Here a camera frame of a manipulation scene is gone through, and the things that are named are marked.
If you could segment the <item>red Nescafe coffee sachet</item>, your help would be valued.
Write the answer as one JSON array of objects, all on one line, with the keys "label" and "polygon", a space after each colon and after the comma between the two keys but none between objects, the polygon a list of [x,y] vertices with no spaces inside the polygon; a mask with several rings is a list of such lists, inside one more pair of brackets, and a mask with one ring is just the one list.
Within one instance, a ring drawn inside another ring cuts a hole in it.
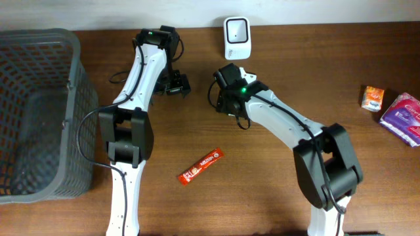
[{"label": "red Nescafe coffee sachet", "polygon": [[187,186],[194,178],[196,178],[205,169],[224,157],[221,148],[216,148],[202,157],[199,161],[187,168],[184,172],[178,175],[178,180],[183,186]]}]

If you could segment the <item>small orange box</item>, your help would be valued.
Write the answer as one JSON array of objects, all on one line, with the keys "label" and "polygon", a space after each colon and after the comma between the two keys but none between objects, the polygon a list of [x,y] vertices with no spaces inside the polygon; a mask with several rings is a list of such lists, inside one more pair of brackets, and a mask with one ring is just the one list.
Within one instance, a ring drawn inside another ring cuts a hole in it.
[{"label": "small orange box", "polygon": [[380,88],[367,86],[361,102],[361,108],[372,112],[378,112],[382,108],[385,91]]}]

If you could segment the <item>red purple Carefree pad pack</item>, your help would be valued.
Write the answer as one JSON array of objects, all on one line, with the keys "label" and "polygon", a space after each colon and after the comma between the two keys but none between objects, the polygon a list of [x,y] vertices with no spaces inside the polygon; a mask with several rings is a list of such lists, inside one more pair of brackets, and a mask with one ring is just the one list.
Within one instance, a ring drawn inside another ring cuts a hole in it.
[{"label": "red purple Carefree pad pack", "polygon": [[379,120],[379,124],[415,148],[419,147],[419,100],[400,94]]}]

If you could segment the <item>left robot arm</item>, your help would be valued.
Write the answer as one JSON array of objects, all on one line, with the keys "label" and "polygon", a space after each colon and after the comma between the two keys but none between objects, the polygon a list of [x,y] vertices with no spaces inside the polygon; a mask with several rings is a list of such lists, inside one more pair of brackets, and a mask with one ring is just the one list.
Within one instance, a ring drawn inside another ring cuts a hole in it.
[{"label": "left robot arm", "polygon": [[112,171],[112,203],[107,235],[138,235],[142,172],[154,146],[148,115],[155,94],[186,96],[187,76],[173,68],[184,45],[174,27],[142,29],[133,39],[135,60],[112,105],[98,113]]}]

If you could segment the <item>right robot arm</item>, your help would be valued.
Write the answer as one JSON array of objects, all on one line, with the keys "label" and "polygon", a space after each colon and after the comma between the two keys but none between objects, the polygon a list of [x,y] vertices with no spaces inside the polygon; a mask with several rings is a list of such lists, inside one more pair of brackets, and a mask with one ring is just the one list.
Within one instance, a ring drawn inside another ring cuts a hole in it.
[{"label": "right robot arm", "polygon": [[269,130],[292,152],[299,188],[311,204],[308,235],[344,235],[344,215],[362,168],[346,129],[308,119],[283,103],[254,73],[228,64],[213,74],[219,113]]}]

